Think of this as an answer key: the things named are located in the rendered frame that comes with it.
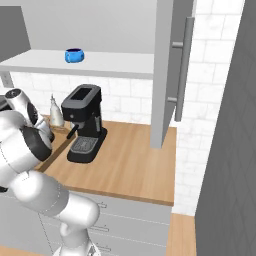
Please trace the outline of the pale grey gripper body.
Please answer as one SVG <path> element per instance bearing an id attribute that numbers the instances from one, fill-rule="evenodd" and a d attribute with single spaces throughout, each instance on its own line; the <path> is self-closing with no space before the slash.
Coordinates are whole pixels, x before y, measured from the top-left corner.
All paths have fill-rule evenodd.
<path id="1" fill-rule="evenodd" d="M 38 120 L 35 124 L 35 127 L 37 129 L 41 130 L 42 132 L 44 132 L 51 142 L 54 141 L 55 135 L 52 132 L 49 124 L 47 123 L 47 121 L 45 120 L 45 118 L 42 115 L 38 116 Z"/>

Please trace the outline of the wooden tray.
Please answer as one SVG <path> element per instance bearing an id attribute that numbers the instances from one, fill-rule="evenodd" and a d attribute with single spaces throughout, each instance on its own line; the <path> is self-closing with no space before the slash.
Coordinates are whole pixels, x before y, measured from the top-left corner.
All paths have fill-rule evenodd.
<path id="1" fill-rule="evenodd" d="M 53 132 L 59 132 L 59 133 L 63 133 L 63 134 L 68 134 L 72 128 L 70 128 L 70 123 L 67 121 L 64 121 L 64 126 L 54 126 L 54 125 L 50 125 L 50 116 L 49 115 L 43 115 L 45 121 L 49 124 L 51 130 Z"/>

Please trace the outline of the blue mug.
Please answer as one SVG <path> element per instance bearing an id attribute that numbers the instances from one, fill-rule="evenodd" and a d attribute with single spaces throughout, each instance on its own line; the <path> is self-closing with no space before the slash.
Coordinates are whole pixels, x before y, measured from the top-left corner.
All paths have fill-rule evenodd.
<path id="1" fill-rule="evenodd" d="M 79 63 L 84 60 L 84 52 L 80 48 L 70 48 L 65 51 L 65 61 L 67 63 Z"/>

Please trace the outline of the grey cabinet door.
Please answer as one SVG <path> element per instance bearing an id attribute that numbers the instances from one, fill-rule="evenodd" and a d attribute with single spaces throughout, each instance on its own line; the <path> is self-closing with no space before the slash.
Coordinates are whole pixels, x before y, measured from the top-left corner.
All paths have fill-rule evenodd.
<path id="1" fill-rule="evenodd" d="M 0 62 L 30 50 L 20 6 L 0 6 Z"/>
<path id="2" fill-rule="evenodd" d="M 187 17 L 195 18 L 197 0 L 157 0 L 150 146 L 161 148 L 171 119 L 175 120 L 181 49 Z"/>

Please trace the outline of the grey base cabinet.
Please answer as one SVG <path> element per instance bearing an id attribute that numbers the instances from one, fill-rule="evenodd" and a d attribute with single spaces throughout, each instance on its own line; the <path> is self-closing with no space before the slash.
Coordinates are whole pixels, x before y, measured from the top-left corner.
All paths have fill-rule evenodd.
<path id="1" fill-rule="evenodd" d="M 38 214 L 6 193 L 0 194 L 0 245 L 53 255 Z"/>

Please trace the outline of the black coffee machine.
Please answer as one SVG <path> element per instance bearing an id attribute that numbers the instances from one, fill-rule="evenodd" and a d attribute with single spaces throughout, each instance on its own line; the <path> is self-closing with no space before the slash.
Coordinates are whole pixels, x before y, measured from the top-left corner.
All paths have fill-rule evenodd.
<path id="1" fill-rule="evenodd" d="M 62 102 L 63 119 L 73 124 L 67 139 L 77 134 L 67 154 L 70 162 L 92 162 L 106 138 L 107 130 L 102 126 L 101 101 L 99 86 L 82 84 Z"/>

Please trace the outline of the grey drawer front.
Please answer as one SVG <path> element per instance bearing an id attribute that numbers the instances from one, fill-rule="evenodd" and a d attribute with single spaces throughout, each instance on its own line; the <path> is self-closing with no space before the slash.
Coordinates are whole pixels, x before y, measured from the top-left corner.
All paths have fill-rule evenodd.
<path id="1" fill-rule="evenodd" d="M 101 252 L 102 256 L 166 256 L 166 248 L 123 238 L 115 238 L 90 232 L 90 238 L 97 246 L 109 247 L 111 252 Z"/>
<path id="2" fill-rule="evenodd" d="M 102 195 L 79 192 L 79 195 L 88 197 L 98 203 L 107 204 L 107 208 L 101 208 L 105 214 L 130 217 L 140 220 L 168 223 L 172 212 L 171 206 L 120 199 Z"/>
<path id="3" fill-rule="evenodd" d="M 109 232 L 100 232 L 117 238 L 138 241 L 152 245 L 165 246 L 168 239 L 169 225 L 130 217 L 101 214 L 93 226 L 107 226 Z"/>

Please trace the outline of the tall grey fridge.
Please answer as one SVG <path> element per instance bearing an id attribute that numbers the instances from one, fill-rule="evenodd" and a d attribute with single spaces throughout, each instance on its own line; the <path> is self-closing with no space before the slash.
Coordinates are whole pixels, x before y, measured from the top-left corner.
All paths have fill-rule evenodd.
<path id="1" fill-rule="evenodd" d="M 256 0 L 245 0 L 195 230 L 197 256 L 256 256 Z"/>

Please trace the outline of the white wall socket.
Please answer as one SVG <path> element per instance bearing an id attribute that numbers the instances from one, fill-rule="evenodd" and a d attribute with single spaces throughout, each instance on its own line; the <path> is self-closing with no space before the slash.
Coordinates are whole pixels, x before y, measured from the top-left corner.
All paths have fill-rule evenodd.
<path id="1" fill-rule="evenodd" d="M 12 80 L 9 72 L 1 72 L 1 80 L 5 88 L 12 88 Z"/>

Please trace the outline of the grey wall cabinet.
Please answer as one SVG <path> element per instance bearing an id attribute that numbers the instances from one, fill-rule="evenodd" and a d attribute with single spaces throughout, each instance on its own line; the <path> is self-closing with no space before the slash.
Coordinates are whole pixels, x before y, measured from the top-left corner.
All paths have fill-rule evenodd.
<path id="1" fill-rule="evenodd" d="M 20 6 L 31 49 L 0 62 L 14 72 L 151 79 L 157 0 L 0 0 Z M 67 63 L 80 48 L 84 60 Z"/>

